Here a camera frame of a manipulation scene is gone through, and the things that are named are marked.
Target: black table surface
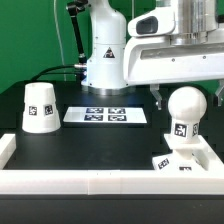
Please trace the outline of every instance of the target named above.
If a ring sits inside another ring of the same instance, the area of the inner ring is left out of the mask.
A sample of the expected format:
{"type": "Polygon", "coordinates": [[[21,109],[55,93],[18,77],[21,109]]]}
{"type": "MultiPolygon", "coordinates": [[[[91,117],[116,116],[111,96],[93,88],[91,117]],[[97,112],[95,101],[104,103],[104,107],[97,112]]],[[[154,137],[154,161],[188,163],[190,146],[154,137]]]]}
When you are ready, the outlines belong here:
{"type": "MultiPolygon", "coordinates": [[[[24,90],[18,82],[0,94],[0,136],[15,133],[17,148],[9,170],[151,170],[152,157],[169,153],[164,133],[170,132],[167,109],[159,111],[149,87],[121,96],[81,91],[77,82],[52,82],[61,128],[47,134],[22,130],[24,90]],[[147,124],[64,123],[69,106],[141,107],[147,124]]],[[[161,87],[169,99],[183,86],[161,87]]],[[[208,108],[199,134],[224,160],[224,106],[208,108]]],[[[0,223],[223,223],[224,196],[200,195],[1,195],[0,223]]]]}

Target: sphere holder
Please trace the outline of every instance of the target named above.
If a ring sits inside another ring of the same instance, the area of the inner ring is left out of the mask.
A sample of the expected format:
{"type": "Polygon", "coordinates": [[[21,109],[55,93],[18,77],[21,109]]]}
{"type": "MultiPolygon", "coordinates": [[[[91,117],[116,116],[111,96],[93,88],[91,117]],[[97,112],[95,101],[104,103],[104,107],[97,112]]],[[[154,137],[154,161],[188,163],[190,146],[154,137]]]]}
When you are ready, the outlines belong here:
{"type": "Polygon", "coordinates": [[[221,171],[223,163],[198,135],[199,122],[206,111],[204,95],[192,87],[175,91],[168,108],[172,116],[171,133],[164,138],[172,150],[171,154],[153,158],[155,170],[177,172],[221,171]]]}

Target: upside-down cup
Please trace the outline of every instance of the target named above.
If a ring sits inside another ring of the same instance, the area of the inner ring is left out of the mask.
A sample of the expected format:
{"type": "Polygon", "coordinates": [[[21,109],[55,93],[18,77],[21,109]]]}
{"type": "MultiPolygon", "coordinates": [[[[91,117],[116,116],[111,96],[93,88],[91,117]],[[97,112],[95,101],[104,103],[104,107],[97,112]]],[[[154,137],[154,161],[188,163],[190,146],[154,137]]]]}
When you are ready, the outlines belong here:
{"type": "Polygon", "coordinates": [[[36,82],[25,86],[25,109],[22,129],[29,133],[48,133],[60,128],[54,87],[50,83],[36,82]]]}

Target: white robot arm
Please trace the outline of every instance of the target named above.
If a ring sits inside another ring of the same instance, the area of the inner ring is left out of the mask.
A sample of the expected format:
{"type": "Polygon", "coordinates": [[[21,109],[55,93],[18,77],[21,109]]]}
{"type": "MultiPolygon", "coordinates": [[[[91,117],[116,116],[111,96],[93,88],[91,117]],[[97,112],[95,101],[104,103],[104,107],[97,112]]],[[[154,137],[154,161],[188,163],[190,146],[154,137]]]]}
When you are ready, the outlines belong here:
{"type": "Polygon", "coordinates": [[[224,24],[218,23],[216,0],[157,0],[152,12],[128,25],[132,36],[124,55],[129,85],[149,84],[161,103],[163,83],[221,80],[224,89],[224,24]]]}
{"type": "Polygon", "coordinates": [[[86,65],[78,65],[87,70],[83,89],[101,95],[126,92],[123,56],[127,28],[124,16],[112,9],[108,0],[75,0],[72,5],[75,5],[74,14],[88,6],[92,22],[92,56],[86,65]]]}

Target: white sphere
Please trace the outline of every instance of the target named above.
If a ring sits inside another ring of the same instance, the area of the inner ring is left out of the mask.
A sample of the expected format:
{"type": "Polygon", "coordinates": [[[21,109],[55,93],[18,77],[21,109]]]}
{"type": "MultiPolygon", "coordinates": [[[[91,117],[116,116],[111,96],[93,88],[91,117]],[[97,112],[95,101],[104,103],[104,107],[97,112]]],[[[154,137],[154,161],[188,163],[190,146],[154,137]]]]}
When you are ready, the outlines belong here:
{"type": "Polygon", "coordinates": [[[169,112],[176,120],[199,121],[206,108],[205,96],[194,87],[182,87],[176,90],[168,102],[169,112]]]}

